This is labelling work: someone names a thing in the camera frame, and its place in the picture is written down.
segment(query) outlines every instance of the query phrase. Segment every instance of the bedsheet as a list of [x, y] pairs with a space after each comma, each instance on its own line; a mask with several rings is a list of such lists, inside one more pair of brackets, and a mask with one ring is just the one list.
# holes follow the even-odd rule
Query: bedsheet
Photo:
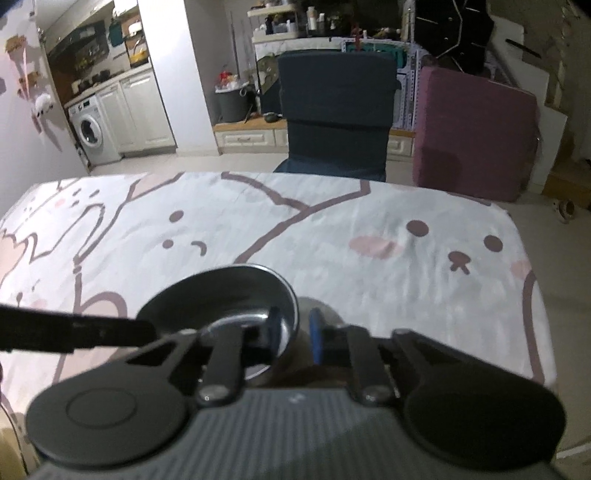
[[[506, 211], [421, 188], [295, 174], [90, 177], [33, 187], [0, 220], [0, 302], [134, 317], [220, 265], [280, 273], [302, 309], [388, 336], [406, 327], [547, 386], [548, 320]], [[0, 353], [2, 405], [117, 354]]]

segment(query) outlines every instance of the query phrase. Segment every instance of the navy blue chair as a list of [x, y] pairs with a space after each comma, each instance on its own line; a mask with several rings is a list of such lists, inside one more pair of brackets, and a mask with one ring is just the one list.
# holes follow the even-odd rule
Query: navy blue chair
[[275, 171], [386, 181], [400, 85], [393, 57], [303, 50], [278, 64], [290, 152]]

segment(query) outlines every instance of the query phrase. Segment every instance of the white kitchen cabinet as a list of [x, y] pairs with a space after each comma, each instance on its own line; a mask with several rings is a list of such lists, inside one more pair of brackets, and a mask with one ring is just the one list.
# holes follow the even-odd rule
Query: white kitchen cabinet
[[119, 153], [142, 150], [138, 132], [119, 82], [96, 94]]
[[139, 150], [174, 146], [154, 72], [149, 70], [123, 80], [121, 87], [141, 142]]
[[91, 22], [91, 16], [112, 0], [78, 0], [46, 31], [46, 50], [49, 52], [83, 23]]

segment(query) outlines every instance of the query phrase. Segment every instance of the black cable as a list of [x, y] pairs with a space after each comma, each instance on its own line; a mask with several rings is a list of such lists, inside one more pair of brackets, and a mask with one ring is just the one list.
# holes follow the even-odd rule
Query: black cable
[[2, 411], [4, 412], [4, 414], [8, 417], [8, 421], [10, 422], [10, 425], [12, 427], [12, 430], [14, 431], [14, 436], [17, 438], [17, 445], [18, 445], [18, 452], [21, 454], [21, 462], [22, 462], [22, 467], [25, 469], [25, 473], [27, 474], [27, 476], [30, 475], [29, 470], [27, 468], [27, 463], [25, 461], [25, 457], [22, 454], [22, 444], [21, 444], [21, 439], [18, 437], [18, 430], [17, 430], [17, 426], [16, 424], [12, 421], [12, 417], [10, 416], [10, 414], [7, 412], [6, 407], [4, 407], [4, 405], [2, 405], [2, 403], [0, 403], [0, 407], [2, 408]]

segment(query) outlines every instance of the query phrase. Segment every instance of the cartoon eye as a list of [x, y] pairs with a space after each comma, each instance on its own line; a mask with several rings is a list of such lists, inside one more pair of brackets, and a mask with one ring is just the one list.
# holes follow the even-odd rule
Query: cartoon eye
[[414, 236], [425, 236], [429, 233], [428, 225], [421, 220], [411, 220], [407, 223], [407, 230]]
[[487, 247], [491, 252], [498, 253], [503, 250], [503, 242], [501, 239], [494, 235], [487, 235], [484, 239], [484, 246]]

